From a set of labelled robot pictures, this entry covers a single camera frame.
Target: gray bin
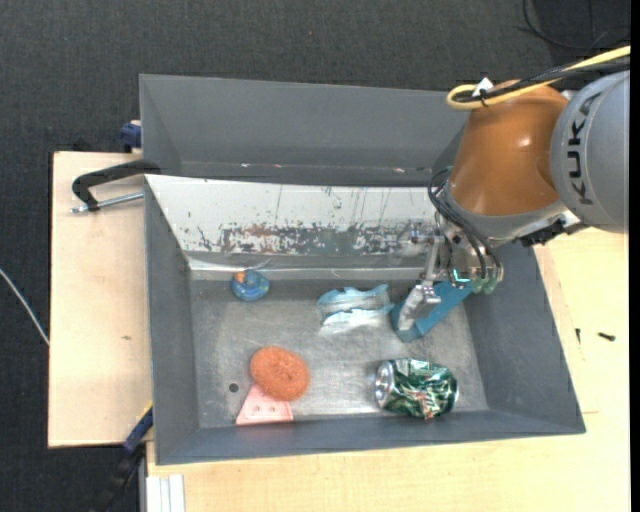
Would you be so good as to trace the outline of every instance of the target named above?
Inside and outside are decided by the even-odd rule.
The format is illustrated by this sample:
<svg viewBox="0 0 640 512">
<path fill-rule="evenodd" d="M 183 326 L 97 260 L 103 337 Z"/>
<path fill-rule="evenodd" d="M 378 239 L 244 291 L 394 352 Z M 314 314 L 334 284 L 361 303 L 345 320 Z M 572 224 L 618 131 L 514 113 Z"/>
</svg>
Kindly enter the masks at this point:
<svg viewBox="0 0 640 512">
<path fill-rule="evenodd" d="M 224 218 L 238 201 L 207 207 L 198 193 L 190 197 L 190 188 L 202 195 L 226 186 L 210 178 L 424 188 L 431 169 L 452 163 L 466 119 L 443 94 L 143 76 L 141 95 L 145 159 L 165 174 L 203 178 L 145 184 L 159 464 L 584 432 L 529 249 L 500 248 L 506 277 L 492 295 L 470 297 L 423 339 L 403 344 L 384 323 L 323 334 L 315 301 L 331 288 L 383 282 L 401 300 L 419 261 L 374 255 L 350 264 L 255 251 L 225 260 L 206 228 L 201 245 L 185 246 L 181 233 L 199 227 L 190 223 L 192 210 Z M 239 302 L 229 291 L 234 265 L 261 262 L 272 290 L 256 303 Z M 292 403 L 295 423 L 236 427 L 251 385 L 249 358 L 267 344 L 302 354 L 312 386 Z M 405 356 L 452 369 L 460 398 L 451 413 L 423 422 L 377 408 L 378 362 Z"/>
</svg>

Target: orange sponge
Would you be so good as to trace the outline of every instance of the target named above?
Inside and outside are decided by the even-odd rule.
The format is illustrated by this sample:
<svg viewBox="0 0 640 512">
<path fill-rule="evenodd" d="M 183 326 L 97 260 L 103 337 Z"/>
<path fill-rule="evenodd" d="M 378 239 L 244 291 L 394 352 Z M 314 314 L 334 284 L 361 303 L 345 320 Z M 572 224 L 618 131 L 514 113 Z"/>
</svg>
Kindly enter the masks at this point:
<svg viewBox="0 0 640 512">
<path fill-rule="evenodd" d="M 311 382 L 309 368 L 302 358 L 275 346 L 258 350 L 251 358 L 250 371 L 269 396 L 287 402 L 304 395 Z"/>
</svg>

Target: gray carpet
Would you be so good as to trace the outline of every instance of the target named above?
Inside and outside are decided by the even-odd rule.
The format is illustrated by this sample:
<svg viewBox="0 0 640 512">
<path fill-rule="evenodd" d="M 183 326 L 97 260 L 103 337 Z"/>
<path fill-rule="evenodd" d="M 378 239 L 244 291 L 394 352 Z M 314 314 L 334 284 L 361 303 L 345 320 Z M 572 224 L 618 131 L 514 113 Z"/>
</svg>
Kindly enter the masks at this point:
<svg viewBox="0 0 640 512">
<path fill-rule="evenodd" d="M 47 326 L 48 155 L 121 151 L 139 73 L 447 90 L 593 53 L 626 35 L 631 2 L 529 13 L 562 44 L 521 30 L 509 0 L 0 0 L 0 267 Z M 117 463 L 113 447 L 47 449 L 47 380 L 47 347 L 0 281 L 0 510 L 86 510 Z"/>
</svg>

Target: crushed soda can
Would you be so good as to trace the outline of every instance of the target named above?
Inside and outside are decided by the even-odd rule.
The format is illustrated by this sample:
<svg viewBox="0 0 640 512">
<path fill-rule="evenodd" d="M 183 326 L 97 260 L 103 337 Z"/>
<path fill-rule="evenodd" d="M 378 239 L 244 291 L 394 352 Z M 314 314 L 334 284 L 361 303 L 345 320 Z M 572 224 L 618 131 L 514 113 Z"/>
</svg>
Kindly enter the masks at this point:
<svg viewBox="0 0 640 512">
<path fill-rule="evenodd" d="M 429 420 L 453 408 L 458 399 L 458 382 L 444 366 L 395 359 L 378 367 L 375 397 L 387 411 Z"/>
</svg>

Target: wooden board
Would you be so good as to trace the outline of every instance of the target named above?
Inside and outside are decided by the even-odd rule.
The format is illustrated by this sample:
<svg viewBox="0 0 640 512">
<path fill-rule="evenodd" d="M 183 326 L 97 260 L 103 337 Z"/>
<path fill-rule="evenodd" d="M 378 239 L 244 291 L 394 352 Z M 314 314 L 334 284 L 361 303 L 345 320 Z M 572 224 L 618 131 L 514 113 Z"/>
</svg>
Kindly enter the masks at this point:
<svg viewBox="0 0 640 512">
<path fill-rule="evenodd" d="M 73 214 L 75 177 L 140 158 L 54 156 L 51 230 L 49 446 L 120 443 L 151 399 L 143 202 Z M 98 199 L 139 191 L 102 185 Z"/>
<path fill-rule="evenodd" d="M 55 156 L 50 446 L 121 442 L 151 396 L 142 203 L 68 213 L 75 176 L 132 158 Z M 536 254 L 582 409 L 599 411 L 586 434 L 181 466 L 156 466 L 149 443 L 148 473 L 184 474 L 189 512 L 630 509 L 628 237 L 587 230 Z"/>
</svg>

